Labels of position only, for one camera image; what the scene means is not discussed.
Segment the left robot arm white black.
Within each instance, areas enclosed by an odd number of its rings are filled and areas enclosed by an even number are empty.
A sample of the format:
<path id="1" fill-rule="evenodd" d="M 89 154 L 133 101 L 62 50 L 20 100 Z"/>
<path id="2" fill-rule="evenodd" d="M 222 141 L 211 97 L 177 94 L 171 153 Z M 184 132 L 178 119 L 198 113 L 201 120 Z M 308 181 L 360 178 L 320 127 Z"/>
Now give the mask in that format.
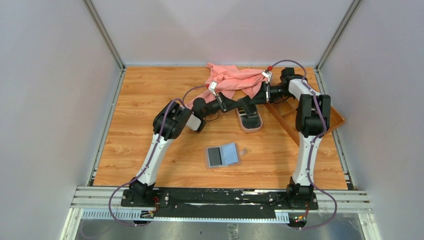
<path id="1" fill-rule="evenodd" d="M 170 145 L 185 128 L 200 133 L 207 124 L 207 116 L 218 112 L 226 113 L 241 106 L 239 101 L 229 99 L 222 93 L 218 93 L 208 103 L 198 97 L 193 101 L 192 108 L 184 106 L 180 98 L 171 100 L 154 118 L 151 146 L 139 172 L 128 184 L 135 202 L 142 207 L 152 203 L 153 189 L 162 161 Z"/>

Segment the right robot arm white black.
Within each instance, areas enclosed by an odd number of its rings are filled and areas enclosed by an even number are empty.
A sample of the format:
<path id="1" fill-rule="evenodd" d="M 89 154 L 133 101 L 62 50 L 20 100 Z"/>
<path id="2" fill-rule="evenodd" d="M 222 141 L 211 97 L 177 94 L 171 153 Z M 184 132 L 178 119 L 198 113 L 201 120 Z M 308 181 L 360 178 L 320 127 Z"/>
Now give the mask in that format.
<path id="1" fill-rule="evenodd" d="M 305 75 L 295 74 L 294 68 L 281 71 L 280 84 L 271 85 L 272 66 L 262 72 L 265 80 L 254 97 L 239 99 L 247 117 L 257 114 L 257 105 L 271 104 L 282 98 L 298 100 L 295 129 L 299 134 L 299 152 L 296 168 L 286 188 L 285 201 L 298 209 L 313 198 L 316 156 L 323 136 L 330 127 L 331 97 L 313 89 Z"/>

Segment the pink card holder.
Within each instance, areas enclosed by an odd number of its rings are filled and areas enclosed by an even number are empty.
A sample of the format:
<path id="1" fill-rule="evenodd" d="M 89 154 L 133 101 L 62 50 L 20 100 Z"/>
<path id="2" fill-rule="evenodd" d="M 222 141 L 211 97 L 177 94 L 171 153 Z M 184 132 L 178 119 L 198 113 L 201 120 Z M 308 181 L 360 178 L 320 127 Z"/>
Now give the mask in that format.
<path id="1" fill-rule="evenodd" d="M 217 167 L 210 167 L 208 164 L 207 149 L 214 148 L 214 147 L 220 148 L 222 165 Z M 238 144 L 235 142 L 231 142 L 231 143 L 227 143 L 227 144 L 223 144 L 219 146 L 207 147 L 204 150 L 205 167 L 207 169 L 214 169 L 214 168 L 237 166 L 242 163 L 242 156 L 246 155 L 247 153 L 248 153 L 248 150 L 245 147 L 239 148 Z"/>

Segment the black credit card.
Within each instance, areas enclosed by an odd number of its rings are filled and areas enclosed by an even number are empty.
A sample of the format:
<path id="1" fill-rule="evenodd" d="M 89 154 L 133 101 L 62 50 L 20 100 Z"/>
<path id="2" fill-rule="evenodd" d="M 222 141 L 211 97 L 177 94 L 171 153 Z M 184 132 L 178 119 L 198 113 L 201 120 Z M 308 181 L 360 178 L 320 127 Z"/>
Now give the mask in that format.
<path id="1" fill-rule="evenodd" d="M 250 117 L 257 113 L 257 107 L 255 104 L 251 104 L 251 98 L 246 95 L 245 97 L 239 98 L 237 100 L 240 107 L 243 109 L 244 113 Z"/>
<path id="2" fill-rule="evenodd" d="M 210 147 L 206 150 L 207 161 L 210 167 L 218 167 L 222 165 L 222 157 L 219 147 Z"/>

